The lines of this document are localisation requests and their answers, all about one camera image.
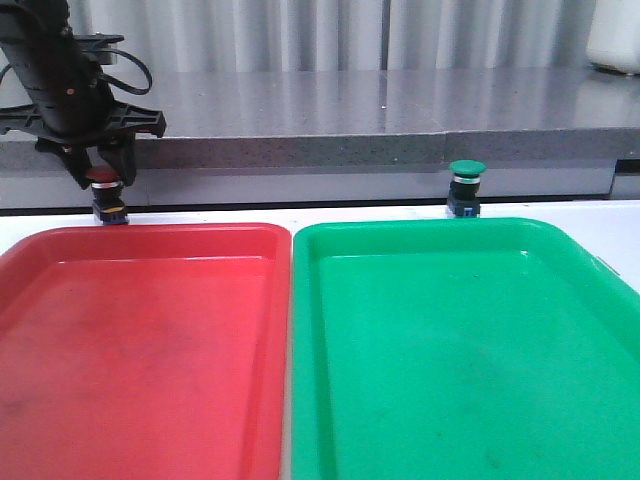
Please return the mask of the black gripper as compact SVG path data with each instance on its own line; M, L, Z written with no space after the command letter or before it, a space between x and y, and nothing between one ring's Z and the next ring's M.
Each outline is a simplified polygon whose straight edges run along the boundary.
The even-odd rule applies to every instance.
M72 146L100 146L100 157L125 186L131 186L137 175L134 140L121 138L137 133L161 137L166 129L162 112L114 98L112 87L145 95L153 84L143 62L115 47L123 40L114 34L1 37L8 65L31 100L1 109L1 133L21 131L58 144L51 152L81 189L91 185L87 172L92 164L85 148ZM103 71L117 55L140 68L146 87L134 87Z

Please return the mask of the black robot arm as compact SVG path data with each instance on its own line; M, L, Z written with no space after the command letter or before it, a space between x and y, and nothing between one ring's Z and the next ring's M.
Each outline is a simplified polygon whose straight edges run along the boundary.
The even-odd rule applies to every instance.
M114 89L145 95L104 71L119 54L121 35L77 35L65 1L4 1L1 49L9 70L30 101L1 111L1 131L36 137L38 150L56 155L76 182L87 188L88 151L95 148L125 185L137 169L134 142L139 133L162 137L162 112L123 103Z

